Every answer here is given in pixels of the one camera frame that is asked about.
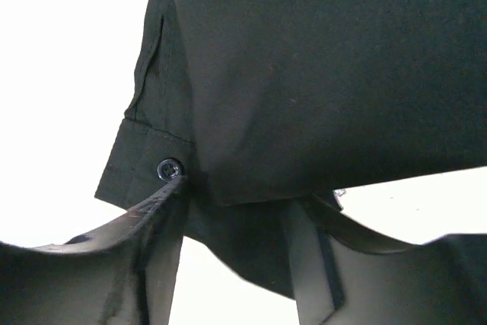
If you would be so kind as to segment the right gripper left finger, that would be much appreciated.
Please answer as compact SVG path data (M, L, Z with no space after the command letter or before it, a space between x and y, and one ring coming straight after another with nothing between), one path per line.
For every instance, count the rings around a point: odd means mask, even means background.
M1 245L3 324L166 324L188 204L178 177L65 244Z

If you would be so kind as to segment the black shirt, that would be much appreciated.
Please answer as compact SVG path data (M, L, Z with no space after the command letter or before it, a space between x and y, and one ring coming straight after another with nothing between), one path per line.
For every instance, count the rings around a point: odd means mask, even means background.
M486 163L486 0L149 0L95 196L180 164L186 235L291 298L278 207Z

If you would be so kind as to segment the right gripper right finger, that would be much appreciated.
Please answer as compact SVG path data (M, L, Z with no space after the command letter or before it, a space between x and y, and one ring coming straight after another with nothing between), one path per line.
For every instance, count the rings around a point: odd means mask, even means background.
M295 199L285 208L285 236L302 324L486 322L483 234L409 244Z

